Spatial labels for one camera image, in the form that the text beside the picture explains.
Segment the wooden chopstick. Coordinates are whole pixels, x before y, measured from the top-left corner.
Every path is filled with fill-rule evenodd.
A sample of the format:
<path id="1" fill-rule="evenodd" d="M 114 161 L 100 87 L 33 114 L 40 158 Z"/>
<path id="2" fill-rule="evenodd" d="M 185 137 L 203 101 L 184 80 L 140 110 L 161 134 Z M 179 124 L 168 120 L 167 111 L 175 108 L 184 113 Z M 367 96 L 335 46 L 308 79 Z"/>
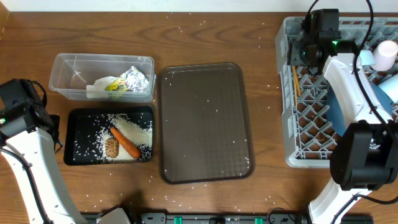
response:
<path id="1" fill-rule="evenodd" d="M 298 89 L 297 89 L 297 81 L 296 81 L 296 78 L 297 78 L 297 72 L 296 72 L 295 66 L 293 66 L 293 65 L 292 65 L 292 74 L 293 74 L 293 83 L 294 83 L 294 99 L 295 99 L 295 107 L 296 107 L 296 109 L 297 109 L 297 104 L 298 104 L 298 101 L 297 101 L 297 97 L 298 97 Z"/>
<path id="2" fill-rule="evenodd" d="M 298 79 L 298 75 L 297 75 L 296 66 L 293 65 L 292 70 L 293 70 L 293 75 L 294 75 L 295 87 L 297 90 L 297 96 L 300 97 L 302 95 L 302 91 L 301 91 L 301 87 L 300 87 L 300 83 L 299 83 L 299 79 Z"/>

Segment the light blue bowl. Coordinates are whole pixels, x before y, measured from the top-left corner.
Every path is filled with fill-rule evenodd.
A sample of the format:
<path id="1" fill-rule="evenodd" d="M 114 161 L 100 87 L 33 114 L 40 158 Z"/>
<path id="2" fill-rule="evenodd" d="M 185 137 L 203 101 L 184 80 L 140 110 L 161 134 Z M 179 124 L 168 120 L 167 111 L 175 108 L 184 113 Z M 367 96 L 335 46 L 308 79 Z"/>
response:
<path id="1" fill-rule="evenodd" d="M 375 64 L 373 53 L 370 50 L 361 50 L 359 57 L 361 58 L 362 66 Z"/>

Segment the white plastic cup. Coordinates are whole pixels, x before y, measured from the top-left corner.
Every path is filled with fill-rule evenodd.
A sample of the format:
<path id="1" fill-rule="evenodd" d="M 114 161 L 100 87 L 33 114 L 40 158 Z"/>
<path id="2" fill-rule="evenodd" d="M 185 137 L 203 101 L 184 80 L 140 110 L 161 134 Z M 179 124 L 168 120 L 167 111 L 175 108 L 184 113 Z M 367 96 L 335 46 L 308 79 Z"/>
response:
<path id="1" fill-rule="evenodd" d="M 387 71 L 394 65 L 397 57 L 397 43 L 392 40 L 381 42 L 373 52 L 374 64 L 371 67 L 377 71 Z"/>

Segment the dark blue plate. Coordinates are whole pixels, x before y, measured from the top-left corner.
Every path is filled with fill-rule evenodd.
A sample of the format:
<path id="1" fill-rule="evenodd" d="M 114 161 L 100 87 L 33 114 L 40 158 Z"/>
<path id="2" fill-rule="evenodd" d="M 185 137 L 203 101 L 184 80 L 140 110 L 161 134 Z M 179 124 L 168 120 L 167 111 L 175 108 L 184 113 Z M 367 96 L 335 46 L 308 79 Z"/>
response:
<path id="1" fill-rule="evenodd" d="M 378 98 L 379 102 L 383 106 L 383 108 L 392 115 L 392 101 L 391 99 L 384 93 L 382 89 L 380 89 L 374 83 L 370 83 L 376 97 Z M 329 87 L 329 93 L 326 99 L 326 104 L 330 107 L 329 110 L 326 112 L 326 118 L 329 122 L 332 123 L 332 127 L 335 132 L 342 136 L 346 131 L 345 121 L 343 117 L 342 110 L 336 99 L 336 95 L 334 91 Z"/>

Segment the light blue plastic cup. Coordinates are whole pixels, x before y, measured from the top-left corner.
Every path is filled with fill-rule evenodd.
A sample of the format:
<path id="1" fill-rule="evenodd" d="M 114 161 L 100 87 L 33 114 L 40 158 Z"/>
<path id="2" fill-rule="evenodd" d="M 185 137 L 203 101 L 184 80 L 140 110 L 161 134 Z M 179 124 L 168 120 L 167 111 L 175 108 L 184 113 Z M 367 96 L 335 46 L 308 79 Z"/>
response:
<path id="1" fill-rule="evenodd" d="M 378 87 L 391 99 L 393 103 L 398 102 L 398 75 L 390 77 L 378 84 Z"/>

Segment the white paper napkin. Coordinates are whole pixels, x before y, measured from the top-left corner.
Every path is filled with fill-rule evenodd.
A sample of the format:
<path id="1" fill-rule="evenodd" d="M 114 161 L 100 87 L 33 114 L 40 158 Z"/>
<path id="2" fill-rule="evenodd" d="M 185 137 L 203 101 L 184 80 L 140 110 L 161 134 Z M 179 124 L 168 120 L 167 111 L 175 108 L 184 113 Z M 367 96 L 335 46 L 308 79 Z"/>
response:
<path id="1" fill-rule="evenodd" d="M 86 86 L 86 97 L 88 99 L 107 99 L 109 95 L 107 94 L 105 88 L 109 86 L 116 77 L 108 76 L 97 79 L 93 85 Z"/>

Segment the brown food scrap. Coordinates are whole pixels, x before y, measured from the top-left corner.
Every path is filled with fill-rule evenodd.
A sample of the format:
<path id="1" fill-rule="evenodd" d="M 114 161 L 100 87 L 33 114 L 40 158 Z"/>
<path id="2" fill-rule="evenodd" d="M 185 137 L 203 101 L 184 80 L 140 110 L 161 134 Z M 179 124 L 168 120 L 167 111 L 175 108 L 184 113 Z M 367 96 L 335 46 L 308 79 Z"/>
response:
<path id="1" fill-rule="evenodd" d="M 115 138 L 108 138 L 105 143 L 105 154 L 110 158 L 116 158 L 119 154 L 119 142 Z"/>

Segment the orange carrot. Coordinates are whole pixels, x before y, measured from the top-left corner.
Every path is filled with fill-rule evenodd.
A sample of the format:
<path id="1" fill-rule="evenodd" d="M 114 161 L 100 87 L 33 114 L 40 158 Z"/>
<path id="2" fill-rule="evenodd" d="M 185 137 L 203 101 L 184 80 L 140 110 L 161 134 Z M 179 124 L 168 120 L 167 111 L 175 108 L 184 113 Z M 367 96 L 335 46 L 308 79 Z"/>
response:
<path id="1" fill-rule="evenodd" d="M 117 128 L 110 128 L 111 133 L 116 138 L 117 142 L 124 148 L 124 150 L 133 158 L 138 159 L 141 155 L 136 145 L 130 141 L 125 135 Z"/>

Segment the foil snack wrapper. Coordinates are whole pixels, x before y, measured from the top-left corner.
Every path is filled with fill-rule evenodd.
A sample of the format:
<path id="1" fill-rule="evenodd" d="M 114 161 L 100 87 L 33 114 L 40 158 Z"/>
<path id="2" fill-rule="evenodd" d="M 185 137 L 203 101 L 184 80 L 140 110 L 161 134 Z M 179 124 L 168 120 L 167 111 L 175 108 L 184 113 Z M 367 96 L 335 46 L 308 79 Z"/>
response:
<path id="1" fill-rule="evenodd" d="M 112 99 L 118 99 L 133 93 L 144 93 L 148 86 L 149 80 L 146 76 L 135 66 L 132 66 L 116 77 L 104 90 Z"/>

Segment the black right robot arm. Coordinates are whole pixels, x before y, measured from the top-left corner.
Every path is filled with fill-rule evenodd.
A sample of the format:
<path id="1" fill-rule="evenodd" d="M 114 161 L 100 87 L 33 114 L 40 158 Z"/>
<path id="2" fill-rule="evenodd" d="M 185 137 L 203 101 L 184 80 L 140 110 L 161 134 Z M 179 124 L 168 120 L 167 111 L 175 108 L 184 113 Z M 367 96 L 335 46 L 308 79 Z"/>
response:
<path id="1" fill-rule="evenodd" d="M 345 122 L 330 158 L 331 179 L 296 223 L 340 223 L 359 199 L 397 177 L 397 123 L 371 88 L 359 52 L 337 28 L 306 28 L 290 49 L 290 65 L 322 71 Z"/>

